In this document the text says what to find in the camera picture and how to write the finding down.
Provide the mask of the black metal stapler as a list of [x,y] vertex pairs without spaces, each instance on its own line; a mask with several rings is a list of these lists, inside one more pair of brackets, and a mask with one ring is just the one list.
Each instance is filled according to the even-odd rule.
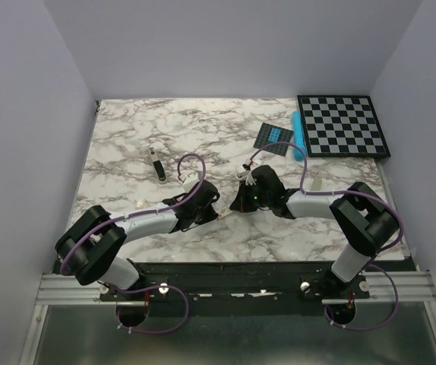
[[153,170],[156,174],[157,180],[159,184],[164,184],[167,181],[166,172],[164,170],[164,166],[162,161],[160,160],[158,153],[154,148],[149,148],[149,155],[152,162]]

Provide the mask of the staple box sleeve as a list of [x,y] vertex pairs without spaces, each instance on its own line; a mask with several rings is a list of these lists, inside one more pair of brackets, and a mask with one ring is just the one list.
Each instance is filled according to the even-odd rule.
[[230,210],[228,207],[223,207],[219,212],[218,212],[218,220],[222,220],[226,217],[228,217],[229,215],[231,215],[233,213],[232,210]]

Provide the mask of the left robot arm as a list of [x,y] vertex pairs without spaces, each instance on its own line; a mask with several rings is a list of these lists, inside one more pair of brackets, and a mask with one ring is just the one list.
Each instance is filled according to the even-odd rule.
[[143,292],[139,271],[117,256],[126,243],[155,234],[185,232],[218,218],[213,209],[220,194],[204,180],[193,188],[160,202],[155,208],[127,215],[110,214],[101,205],[88,209],[58,240],[55,251],[62,260],[59,272],[79,284],[100,281],[117,287],[126,300]]

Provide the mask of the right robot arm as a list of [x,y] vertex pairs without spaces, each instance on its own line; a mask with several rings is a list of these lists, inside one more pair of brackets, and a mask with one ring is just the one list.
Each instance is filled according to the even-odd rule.
[[352,289],[352,280],[401,231],[398,214],[363,182],[338,192],[287,189],[268,165],[238,168],[239,190],[231,211],[251,213],[266,209],[275,216],[295,220],[335,220],[347,240],[346,248],[324,279],[325,291],[340,298]]

